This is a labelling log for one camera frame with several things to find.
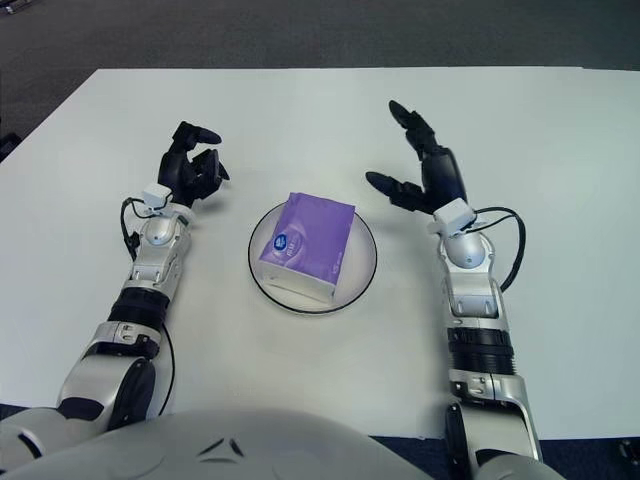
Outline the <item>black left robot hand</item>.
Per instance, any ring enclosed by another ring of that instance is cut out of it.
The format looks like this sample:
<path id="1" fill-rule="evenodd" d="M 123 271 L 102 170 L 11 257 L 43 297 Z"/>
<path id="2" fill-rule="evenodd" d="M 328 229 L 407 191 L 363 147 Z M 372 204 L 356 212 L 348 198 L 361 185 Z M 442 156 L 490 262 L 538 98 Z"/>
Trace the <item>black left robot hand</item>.
<path id="1" fill-rule="evenodd" d="M 185 121 L 179 124 L 162 156 L 158 173 L 158 183 L 171 190 L 173 203 L 191 208 L 196 200 L 205 200 L 230 180 L 216 149 L 205 149 L 192 159 L 188 157 L 199 144 L 221 142 L 221 137 L 211 130 Z"/>

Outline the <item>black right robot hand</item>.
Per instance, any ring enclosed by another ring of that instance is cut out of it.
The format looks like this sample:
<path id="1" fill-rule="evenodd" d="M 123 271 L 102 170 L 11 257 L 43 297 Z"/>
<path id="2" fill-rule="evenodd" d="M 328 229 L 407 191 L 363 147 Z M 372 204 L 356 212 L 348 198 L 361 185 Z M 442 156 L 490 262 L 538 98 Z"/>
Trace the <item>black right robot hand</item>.
<path id="1" fill-rule="evenodd" d="M 404 129 L 405 138 L 417 154 L 422 185 L 400 182 L 391 176 L 368 171 L 365 178 L 394 206 L 432 215 L 456 199 L 467 201 L 466 188 L 454 153 L 440 145 L 435 131 L 416 111 L 409 111 L 395 100 L 389 101 L 394 120 Z"/>

